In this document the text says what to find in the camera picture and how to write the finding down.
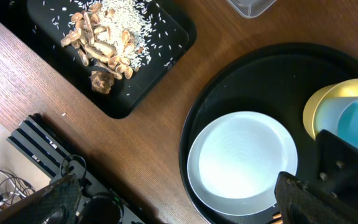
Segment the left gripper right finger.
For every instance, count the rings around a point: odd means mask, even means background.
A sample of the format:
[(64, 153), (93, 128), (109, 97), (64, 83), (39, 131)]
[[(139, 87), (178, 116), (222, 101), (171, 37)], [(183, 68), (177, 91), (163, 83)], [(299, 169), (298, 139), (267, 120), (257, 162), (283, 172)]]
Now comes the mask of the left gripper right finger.
[(358, 210), (287, 172), (279, 173), (274, 194), (283, 224), (358, 224)]

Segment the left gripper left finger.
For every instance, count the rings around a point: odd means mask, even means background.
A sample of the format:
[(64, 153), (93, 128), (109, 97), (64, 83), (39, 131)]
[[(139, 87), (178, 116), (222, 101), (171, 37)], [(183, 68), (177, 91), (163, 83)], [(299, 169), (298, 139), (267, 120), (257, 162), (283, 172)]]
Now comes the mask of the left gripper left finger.
[(0, 211), (0, 223), (75, 223), (81, 187), (68, 174)]

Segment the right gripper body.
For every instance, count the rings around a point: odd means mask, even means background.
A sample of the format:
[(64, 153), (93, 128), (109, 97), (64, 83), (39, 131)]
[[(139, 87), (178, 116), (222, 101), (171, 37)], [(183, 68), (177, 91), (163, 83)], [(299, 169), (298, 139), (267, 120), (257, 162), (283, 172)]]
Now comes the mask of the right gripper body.
[(316, 136), (321, 191), (358, 210), (358, 149), (327, 130)]

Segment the blue cup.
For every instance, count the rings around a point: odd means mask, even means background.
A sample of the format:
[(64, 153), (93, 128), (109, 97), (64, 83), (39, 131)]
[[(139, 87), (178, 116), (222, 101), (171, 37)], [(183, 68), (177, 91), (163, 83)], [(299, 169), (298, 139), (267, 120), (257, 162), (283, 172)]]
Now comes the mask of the blue cup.
[(358, 149), (358, 97), (335, 97), (318, 108), (314, 122), (318, 133), (327, 130)]

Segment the grey plate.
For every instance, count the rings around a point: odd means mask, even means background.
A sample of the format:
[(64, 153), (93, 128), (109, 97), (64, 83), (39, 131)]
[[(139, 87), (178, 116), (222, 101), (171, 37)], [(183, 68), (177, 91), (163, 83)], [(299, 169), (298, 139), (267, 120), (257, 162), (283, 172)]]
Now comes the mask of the grey plate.
[(276, 203), (278, 174), (296, 174), (298, 154), (276, 119), (239, 111), (209, 123), (195, 138), (187, 177), (197, 198), (215, 212), (246, 216)]

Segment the food scraps and rice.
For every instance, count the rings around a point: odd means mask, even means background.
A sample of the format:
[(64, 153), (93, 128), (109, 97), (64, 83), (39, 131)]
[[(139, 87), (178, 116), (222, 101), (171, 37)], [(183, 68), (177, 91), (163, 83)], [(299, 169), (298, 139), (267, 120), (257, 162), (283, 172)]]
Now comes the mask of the food scraps and rice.
[(173, 65), (188, 34), (157, 1), (29, 1), (34, 32), (43, 29), (74, 60), (88, 81), (108, 95), (118, 80), (156, 75)]

